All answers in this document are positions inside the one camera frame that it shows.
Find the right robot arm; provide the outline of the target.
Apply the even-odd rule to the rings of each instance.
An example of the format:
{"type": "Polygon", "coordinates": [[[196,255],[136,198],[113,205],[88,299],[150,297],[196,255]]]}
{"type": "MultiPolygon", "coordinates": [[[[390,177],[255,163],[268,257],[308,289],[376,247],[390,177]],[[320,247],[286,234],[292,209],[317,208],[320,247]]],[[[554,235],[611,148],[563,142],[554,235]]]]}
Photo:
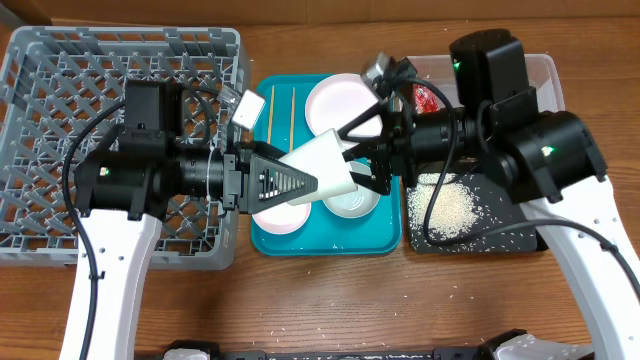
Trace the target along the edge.
{"type": "Polygon", "coordinates": [[[524,218],[506,232],[533,228],[544,239],[589,329],[587,347],[532,339],[513,330],[477,350],[480,359],[635,359],[639,355],[639,259],[619,218],[607,165],[575,114],[543,111],[529,83],[524,49],[506,29],[463,36],[449,47],[459,101],[418,114],[420,84],[408,59],[380,54],[361,78],[374,103],[339,130],[346,160],[364,158],[355,181],[376,193],[393,177],[408,187],[430,163],[476,159],[524,218]]]}

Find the red snack wrapper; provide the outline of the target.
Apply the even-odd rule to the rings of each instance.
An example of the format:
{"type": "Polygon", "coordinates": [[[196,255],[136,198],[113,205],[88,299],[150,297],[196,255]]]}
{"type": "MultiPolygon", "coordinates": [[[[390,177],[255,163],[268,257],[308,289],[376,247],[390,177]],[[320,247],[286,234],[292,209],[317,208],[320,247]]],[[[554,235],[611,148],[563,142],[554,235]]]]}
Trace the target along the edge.
{"type": "Polygon", "coordinates": [[[413,85],[413,99],[418,114],[437,112],[440,109],[438,97],[425,86],[413,85]]]}

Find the white paper cup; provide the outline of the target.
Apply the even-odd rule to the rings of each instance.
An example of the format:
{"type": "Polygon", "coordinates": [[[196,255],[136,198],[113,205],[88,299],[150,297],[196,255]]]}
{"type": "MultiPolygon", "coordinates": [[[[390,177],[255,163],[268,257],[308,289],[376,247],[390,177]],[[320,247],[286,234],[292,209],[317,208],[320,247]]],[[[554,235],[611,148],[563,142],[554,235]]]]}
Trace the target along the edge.
{"type": "Polygon", "coordinates": [[[284,155],[280,161],[314,176],[317,190],[290,200],[292,206],[311,203],[357,190],[351,176],[351,165],[344,160],[342,141],[334,129],[329,129],[301,147],[284,155]]]}

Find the grey bowl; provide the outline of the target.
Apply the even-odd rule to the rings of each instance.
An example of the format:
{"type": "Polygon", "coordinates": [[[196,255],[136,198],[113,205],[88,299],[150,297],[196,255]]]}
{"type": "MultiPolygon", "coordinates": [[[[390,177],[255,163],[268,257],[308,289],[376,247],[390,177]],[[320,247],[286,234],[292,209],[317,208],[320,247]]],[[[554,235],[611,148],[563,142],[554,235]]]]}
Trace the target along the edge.
{"type": "Polygon", "coordinates": [[[334,215],[355,219],[368,215],[377,206],[380,195],[370,189],[358,185],[356,190],[339,196],[330,197],[323,201],[324,205],[334,215]]]}

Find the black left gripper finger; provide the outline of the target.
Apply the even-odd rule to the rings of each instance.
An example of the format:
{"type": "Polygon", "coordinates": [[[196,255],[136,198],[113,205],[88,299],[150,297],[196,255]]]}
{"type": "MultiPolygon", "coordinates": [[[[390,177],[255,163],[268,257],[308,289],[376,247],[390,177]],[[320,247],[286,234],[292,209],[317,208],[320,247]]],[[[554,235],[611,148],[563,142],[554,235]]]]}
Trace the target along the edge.
{"type": "Polygon", "coordinates": [[[301,198],[318,188],[316,177],[279,160],[252,154],[248,177],[247,212],[257,214],[301,198]]]}
{"type": "Polygon", "coordinates": [[[285,155],[285,152],[271,144],[263,141],[250,141],[243,142],[240,147],[242,149],[250,150],[252,153],[257,154],[264,158],[280,159],[285,155]]]}

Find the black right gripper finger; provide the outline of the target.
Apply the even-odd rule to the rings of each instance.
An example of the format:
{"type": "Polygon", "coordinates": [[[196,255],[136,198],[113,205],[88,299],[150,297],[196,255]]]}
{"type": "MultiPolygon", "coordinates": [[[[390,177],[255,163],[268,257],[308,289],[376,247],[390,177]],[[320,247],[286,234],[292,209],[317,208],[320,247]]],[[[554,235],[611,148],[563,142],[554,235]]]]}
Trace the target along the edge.
{"type": "Polygon", "coordinates": [[[353,164],[350,172],[352,180],[379,195],[391,193],[392,174],[388,169],[366,164],[353,164]]]}
{"type": "Polygon", "coordinates": [[[383,128],[382,114],[383,105],[380,102],[369,105],[352,103],[341,110],[335,129],[343,146],[353,148],[367,141],[378,140],[383,128]]]}

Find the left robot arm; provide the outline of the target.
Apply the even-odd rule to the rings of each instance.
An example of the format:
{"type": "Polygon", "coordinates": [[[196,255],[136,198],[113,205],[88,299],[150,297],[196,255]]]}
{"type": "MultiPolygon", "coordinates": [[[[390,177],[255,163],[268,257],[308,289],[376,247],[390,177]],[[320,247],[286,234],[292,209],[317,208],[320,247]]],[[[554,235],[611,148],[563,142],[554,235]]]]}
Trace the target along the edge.
{"type": "Polygon", "coordinates": [[[207,122],[215,119],[216,101],[251,118],[264,106],[257,94],[230,87],[131,80],[115,104],[123,122],[83,161],[64,160],[63,198],[79,238],[64,359],[133,356],[144,281],[172,198],[215,202],[221,215],[256,214],[318,187],[264,142],[229,138],[217,149],[204,136],[180,143],[186,96],[200,103],[207,122]]]}

